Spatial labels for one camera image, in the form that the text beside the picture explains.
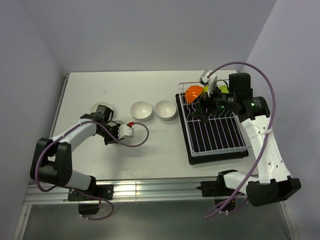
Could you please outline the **orange bowl white inside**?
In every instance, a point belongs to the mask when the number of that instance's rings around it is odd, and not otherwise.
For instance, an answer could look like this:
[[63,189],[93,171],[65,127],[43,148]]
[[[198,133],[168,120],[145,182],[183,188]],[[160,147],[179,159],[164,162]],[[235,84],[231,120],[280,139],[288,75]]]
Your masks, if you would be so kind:
[[190,86],[184,94],[185,100],[187,101],[187,104],[192,104],[194,100],[197,99],[198,96],[201,95],[203,92],[204,87],[199,86],[199,85],[192,85]]

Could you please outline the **green bowl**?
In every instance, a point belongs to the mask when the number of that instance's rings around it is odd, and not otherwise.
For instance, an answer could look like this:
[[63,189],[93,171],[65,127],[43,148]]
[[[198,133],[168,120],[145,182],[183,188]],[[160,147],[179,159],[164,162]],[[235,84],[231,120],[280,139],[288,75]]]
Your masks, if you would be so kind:
[[204,98],[204,99],[207,99],[207,98],[210,97],[209,86],[208,86],[208,85],[206,85],[206,86],[203,88],[200,96],[201,96],[202,98]]
[[228,87],[226,85],[221,85],[218,87],[220,89],[220,91],[223,93],[223,94],[228,94],[229,93],[229,90],[228,90]]

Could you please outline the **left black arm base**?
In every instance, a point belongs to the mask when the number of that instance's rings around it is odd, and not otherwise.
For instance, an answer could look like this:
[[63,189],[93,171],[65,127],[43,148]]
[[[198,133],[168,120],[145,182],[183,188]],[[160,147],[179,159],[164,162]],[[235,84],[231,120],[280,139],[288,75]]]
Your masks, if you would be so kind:
[[[97,185],[94,192],[71,189],[69,190],[67,201],[78,202],[79,215],[91,221],[103,220],[110,217],[115,210],[114,204],[111,202],[114,194],[113,184]],[[102,202],[110,205],[110,212],[103,217],[94,217],[100,210]]]

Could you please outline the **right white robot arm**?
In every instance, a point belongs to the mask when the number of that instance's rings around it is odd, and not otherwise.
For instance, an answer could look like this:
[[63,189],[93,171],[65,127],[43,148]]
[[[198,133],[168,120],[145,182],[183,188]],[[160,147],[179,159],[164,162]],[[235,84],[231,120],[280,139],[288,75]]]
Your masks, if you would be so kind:
[[282,202],[301,189],[299,178],[292,177],[280,154],[272,123],[274,111],[264,97],[254,96],[251,76],[248,73],[232,73],[228,76],[227,91],[222,92],[216,74],[205,71],[199,82],[201,92],[187,97],[195,103],[193,117],[207,122],[211,115],[222,110],[234,113],[244,128],[253,149],[255,162],[247,174],[227,170],[218,175],[216,189],[222,195],[246,195],[254,207]]

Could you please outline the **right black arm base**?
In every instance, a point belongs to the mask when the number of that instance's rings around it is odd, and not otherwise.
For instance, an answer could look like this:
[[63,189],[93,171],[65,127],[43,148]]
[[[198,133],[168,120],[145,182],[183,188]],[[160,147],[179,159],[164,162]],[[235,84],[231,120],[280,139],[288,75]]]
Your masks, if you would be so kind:
[[[201,181],[200,186],[196,187],[197,190],[201,191],[202,197],[229,197],[233,193],[233,189],[227,188],[224,183],[219,180]],[[236,200],[233,199],[223,209],[224,212],[235,212],[239,208],[242,208],[244,204],[248,202],[246,198],[241,205],[237,206]]]

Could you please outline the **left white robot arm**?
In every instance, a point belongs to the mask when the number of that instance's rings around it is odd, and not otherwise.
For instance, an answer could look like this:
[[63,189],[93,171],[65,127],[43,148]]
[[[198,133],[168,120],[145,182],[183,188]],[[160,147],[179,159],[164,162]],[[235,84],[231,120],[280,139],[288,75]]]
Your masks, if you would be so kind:
[[30,177],[38,189],[49,192],[56,187],[79,190],[86,200],[98,193],[94,176],[73,169],[72,153],[85,140],[95,135],[101,136],[104,144],[119,143],[125,133],[132,131],[121,121],[113,121],[114,111],[99,105],[95,112],[84,114],[79,122],[67,131],[53,137],[41,138],[35,145]]

